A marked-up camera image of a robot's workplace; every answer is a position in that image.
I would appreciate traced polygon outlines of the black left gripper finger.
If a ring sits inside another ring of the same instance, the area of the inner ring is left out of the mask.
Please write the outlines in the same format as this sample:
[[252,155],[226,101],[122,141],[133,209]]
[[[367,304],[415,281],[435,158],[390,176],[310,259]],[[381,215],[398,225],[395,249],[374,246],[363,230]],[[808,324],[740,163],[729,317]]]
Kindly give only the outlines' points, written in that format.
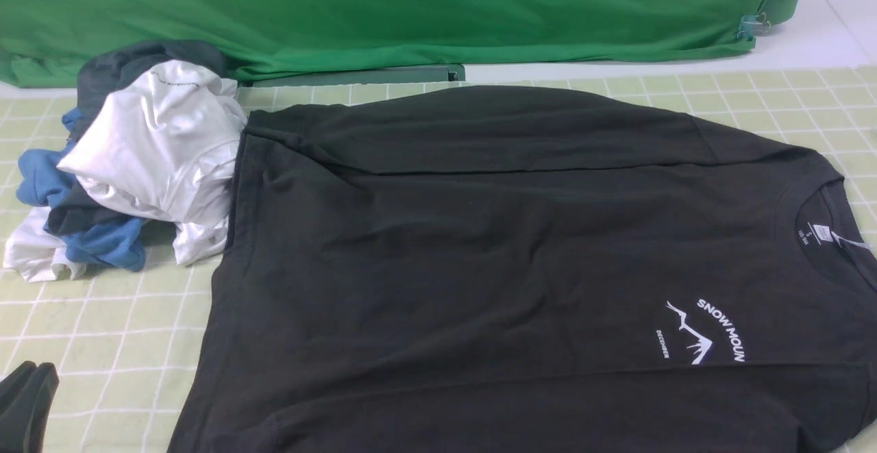
[[59,378],[53,363],[23,363],[25,383],[18,399],[16,416],[16,452],[41,452],[48,415]]
[[1,385],[1,451],[34,449],[36,392],[30,381],[37,366],[31,360],[19,365]]

